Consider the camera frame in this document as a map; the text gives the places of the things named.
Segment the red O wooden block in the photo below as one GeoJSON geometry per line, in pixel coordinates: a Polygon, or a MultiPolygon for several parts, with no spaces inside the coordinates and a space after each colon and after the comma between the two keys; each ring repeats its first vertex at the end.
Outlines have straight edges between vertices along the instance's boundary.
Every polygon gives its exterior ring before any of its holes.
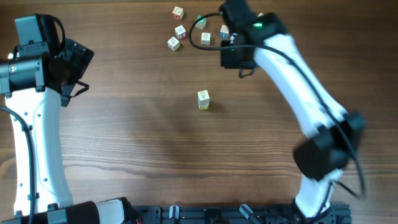
{"type": "Polygon", "coordinates": [[[202,90],[198,92],[198,105],[208,106],[210,104],[210,96],[208,90],[202,90]]]}

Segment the yellow edged wooden block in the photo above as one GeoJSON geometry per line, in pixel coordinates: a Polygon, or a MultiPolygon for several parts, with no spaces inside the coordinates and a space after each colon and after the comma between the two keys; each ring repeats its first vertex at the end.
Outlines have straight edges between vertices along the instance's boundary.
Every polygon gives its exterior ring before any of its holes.
{"type": "Polygon", "coordinates": [[[208,108],[209,108],[209,105],[202,105],[202,106],[199,106],[199,109],[200,109],[200,110],[208,110],[208,108]]]}

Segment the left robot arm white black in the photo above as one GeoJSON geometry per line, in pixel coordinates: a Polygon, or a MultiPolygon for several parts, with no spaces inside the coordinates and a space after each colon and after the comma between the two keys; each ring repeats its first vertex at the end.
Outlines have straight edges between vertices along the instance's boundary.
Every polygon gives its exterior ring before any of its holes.
{"type": "Polygon", "coordinates": [[[139,223],[124,197],[73,203],[60,147],[60,110],[89,85],[94,56],[69,39],[60,20],[33,14],[15,20],[19,45],[1,61],[1,110],[12,120],[17,192],[12,223],[139,223]]]}

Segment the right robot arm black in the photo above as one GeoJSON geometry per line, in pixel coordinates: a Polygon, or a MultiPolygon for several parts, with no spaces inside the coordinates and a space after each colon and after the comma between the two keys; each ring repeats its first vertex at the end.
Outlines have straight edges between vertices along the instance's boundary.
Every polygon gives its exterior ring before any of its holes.
{"type": "Polygon", "coordinates": [[[294,150],[302,173],[295,206],[302,218],[315,222],[330,207],[330,197],[349,161],[361,192],[366,193],[357,150],[364,119],[348,113],[322,86],[301,56],[294,38],[274,13],[257,16],[246,1],[226,1],[220,13],[237,37],[232,51],[251,59],[275,83],[296,116],[306,141],[294,150]]]}

